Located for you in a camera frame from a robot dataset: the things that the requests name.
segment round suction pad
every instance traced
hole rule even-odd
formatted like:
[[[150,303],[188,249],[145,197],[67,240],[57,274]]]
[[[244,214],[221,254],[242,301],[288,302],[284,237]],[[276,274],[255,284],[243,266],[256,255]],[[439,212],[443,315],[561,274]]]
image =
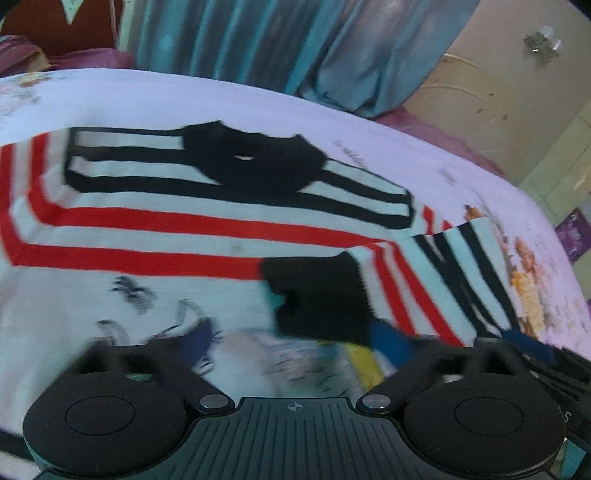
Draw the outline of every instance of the round suction pad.
[[[551,462],[564,440],[560,410],[510,375],[480,374],[437,385],[406,408],[415,447],[457,475],[512,476]]]
[[[181,440],[180,397],[111,372],[67,377],[31,406],[22,425],[33,452],[68,476],[146,468]]]

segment metal screw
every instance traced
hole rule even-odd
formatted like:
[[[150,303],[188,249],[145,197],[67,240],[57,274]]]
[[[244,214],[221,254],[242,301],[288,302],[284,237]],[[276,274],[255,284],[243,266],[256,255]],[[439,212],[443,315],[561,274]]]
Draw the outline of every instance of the metal screw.
[[[380,394],[366,395],[361,402],[370,410],[384,410],[391,403],[387,396]]]
[[[224,408],[226,405],[230,403],[228,398],[225,395],[220,395],[218,393],[214,393],[211,395],[205,395],[199,401],[203,408],[207,410],[215,410],[217,408]]]

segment pink pillow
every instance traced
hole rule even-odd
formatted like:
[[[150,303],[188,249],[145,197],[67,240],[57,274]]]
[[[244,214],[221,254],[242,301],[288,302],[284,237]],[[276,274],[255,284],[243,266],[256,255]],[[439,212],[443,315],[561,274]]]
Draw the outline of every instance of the pink pillow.
[[[425,142],[435,145],[449,153],[478,165],[485,170],[505,178],[503,171],[492,161],[482,155],[474,153],[460,138],[451,137],[432,125],[426,124],[404,107],[399,106],[394,110],[383,113],[373,119],[375,122],[387,127],[406,133],[412,137],[419,138]]]
[[[114,48],[90,48],[50,57],[50,70],[68,69],[132,69],[134,59],[128,53]]]

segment blue fabric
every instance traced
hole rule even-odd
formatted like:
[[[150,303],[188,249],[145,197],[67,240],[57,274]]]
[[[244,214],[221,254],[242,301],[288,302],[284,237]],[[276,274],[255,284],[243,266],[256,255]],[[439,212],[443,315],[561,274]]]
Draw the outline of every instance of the blue fabric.
[[[148,0],[139,68],[244,83],[364,116],[408,98],[480,0]]]
[[[556,363],[556,357],[554,356],[552,346],[538,342],[519,330],[502,331],[501,338],[506,342],[515,345],[525,353],[530,354],[548,367],[552,367]]]
[[[300,89],[302,97],[372,117],[421,85],[480,0],[356,2]]]
[[[567,440],[566,452],[564,453],[564,460],[560,470],[560,478],[572,478],[579,469],[584,457],[585,451],[577,447],[570,440]]]
[[[413,357],[413,343],[409,337],[386,322],[375,320],[369,327],[369,344],[382,354],[396,368],[403,366]]]

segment purple cloth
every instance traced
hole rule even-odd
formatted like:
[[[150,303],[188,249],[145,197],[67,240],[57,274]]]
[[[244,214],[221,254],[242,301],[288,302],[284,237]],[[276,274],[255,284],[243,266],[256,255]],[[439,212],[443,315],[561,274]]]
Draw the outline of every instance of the purple cloth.
[[[591,226],[578,208],[556,227],[556,234],[571,263],[591,249]]]

